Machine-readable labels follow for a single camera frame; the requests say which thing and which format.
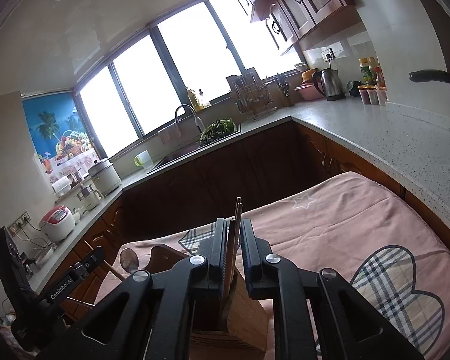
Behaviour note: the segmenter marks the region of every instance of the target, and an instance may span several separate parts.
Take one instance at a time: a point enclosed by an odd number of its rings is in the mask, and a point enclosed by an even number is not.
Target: fruit poster
[[[23,100],[31,140],[51,184],[98,159],[70,92]]]

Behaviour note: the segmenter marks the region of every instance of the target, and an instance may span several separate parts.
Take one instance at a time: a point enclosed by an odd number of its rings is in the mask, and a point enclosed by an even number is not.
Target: kitchen counter
[[[360,98],[301,102],[261,119],[242,123],[241,132],[194,151],[147,174],[139,170],[85,214],[51,259],[30,279],[43,289],[55,269],[79,239],[121,195],[136,185],[220,147],[294,120],[360,155],[398,181],[425,203],[450,228],[450,132],[385,107],[363,105]]]

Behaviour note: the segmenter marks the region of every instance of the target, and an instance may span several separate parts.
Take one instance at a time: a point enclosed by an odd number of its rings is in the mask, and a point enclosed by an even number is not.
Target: ceiling
[[[72,88],[104,56],[191,0],[21,0],[0,27],[0,95]]]

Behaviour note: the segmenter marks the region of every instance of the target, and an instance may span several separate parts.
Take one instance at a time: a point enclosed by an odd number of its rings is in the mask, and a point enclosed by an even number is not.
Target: window
[[[294,68],[297,53],[279,56],[276,43],[284,40],[274,40],[270,20],[250,23],[241,3],[209,0],[176,13],[81,89],[78,108],[101,155],[112,157],[166,126],[177,107],[190,104],[186,87],[211,101],[226,95],[227,77],[244,68],[255,67],[262,79]]]
[[[245,68],[254,67],[261,79],[294,69],[300,62],[295,50],[280,56],[265,23],[250,23],[248,16],[237,0],[210,0],[217,15],[240,55]]]
[[[115,155],[138,139],[108,67],[84,86],[80,96],[107,156]]]
[[[187,87],[202,90],[208,101],[228,93],[226,78],[241,73],[204,3],[173,15],[158,28]]]
[[[113,63],[145,134],[173,118],[181,102],[150,35],[120,54]]]

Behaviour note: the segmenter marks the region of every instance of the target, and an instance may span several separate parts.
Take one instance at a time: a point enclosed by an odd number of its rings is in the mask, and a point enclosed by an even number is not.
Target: palm tree
[[[60,126],[56,123],[55,114],[44,111],[38,114],[38,117],[42,121],[42,124],[38,126],[37,130],[42,138],[48,140],[55,137],[60,142],[60,139],[56,136]]]

